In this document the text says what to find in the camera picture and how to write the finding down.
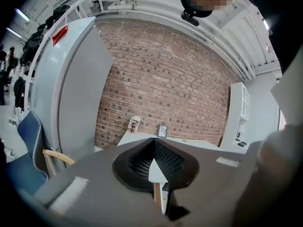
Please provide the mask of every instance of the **red handle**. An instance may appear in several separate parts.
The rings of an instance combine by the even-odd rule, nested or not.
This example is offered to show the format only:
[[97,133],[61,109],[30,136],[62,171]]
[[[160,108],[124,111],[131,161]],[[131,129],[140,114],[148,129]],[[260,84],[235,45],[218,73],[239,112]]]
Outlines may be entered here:
[[66,34],[68,30],[68,25],[64,26],[58,33],[53,36],[53,46],[61,39],[63,35]]

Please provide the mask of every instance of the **white cabinet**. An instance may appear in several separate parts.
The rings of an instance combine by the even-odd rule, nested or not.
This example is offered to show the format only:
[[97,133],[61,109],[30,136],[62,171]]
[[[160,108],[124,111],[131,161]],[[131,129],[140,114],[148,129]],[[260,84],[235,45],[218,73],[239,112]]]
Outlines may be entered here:
[[247,125],[250,118],[251,96],[243,83],[231,85],[231,99],[228,120],[224,137],[220,148],[237,153],[246,153],[247,148],[238,144],[245,142],[247,136]]

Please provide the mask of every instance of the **wooden stick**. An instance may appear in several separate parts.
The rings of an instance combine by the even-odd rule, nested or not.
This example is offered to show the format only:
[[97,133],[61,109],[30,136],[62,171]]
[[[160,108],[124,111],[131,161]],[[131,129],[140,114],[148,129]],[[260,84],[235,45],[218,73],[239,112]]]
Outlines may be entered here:
[[153,184],[153,199],[156,202],[156,205],[158,206],[158,208],[162,211],[160,183]]
[[64,154],[61,154],[57,151],[53,151],[53,150],[47,150],[47,149],[44,149],[43,151],[43,154],[46,155],[46,156],[52,156],[52,157],[55,157],[61,161],[64,161],[66,162],[67,164],[69,165],[72,165],[75,163],[74,160],[72,160],[71,158],[69,158],[68,156],[64,155]]

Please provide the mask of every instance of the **white refrigerator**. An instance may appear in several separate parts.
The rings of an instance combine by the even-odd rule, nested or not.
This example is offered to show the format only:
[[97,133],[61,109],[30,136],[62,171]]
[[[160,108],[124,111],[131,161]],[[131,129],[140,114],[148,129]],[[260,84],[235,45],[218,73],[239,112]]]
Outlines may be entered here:
[[72,21],[55,46],[48,42],[32,86],[31,110],[45,144],[75,161],[94,152],[98,108],[113,63],[95,19]]

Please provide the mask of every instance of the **black mesh object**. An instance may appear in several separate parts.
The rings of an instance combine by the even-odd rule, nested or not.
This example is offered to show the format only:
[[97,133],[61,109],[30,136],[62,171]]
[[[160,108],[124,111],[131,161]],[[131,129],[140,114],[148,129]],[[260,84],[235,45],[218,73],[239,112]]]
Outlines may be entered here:
[[153,192],[148,181],[153,159],[168,180],[170,191],[187,187],[199,172],[198,161],[193,156],[160,139],[149,138],[114,160],[114,174],[132,190]]
[[184,160],[181,156],[173,153],[158,142],[155,142],[155,160],[169,183],[176,174],[185,168]]
[[138,176],[148,180],[148,174],[154,158],[154,143],[151,142],[129,157],[128,166]]

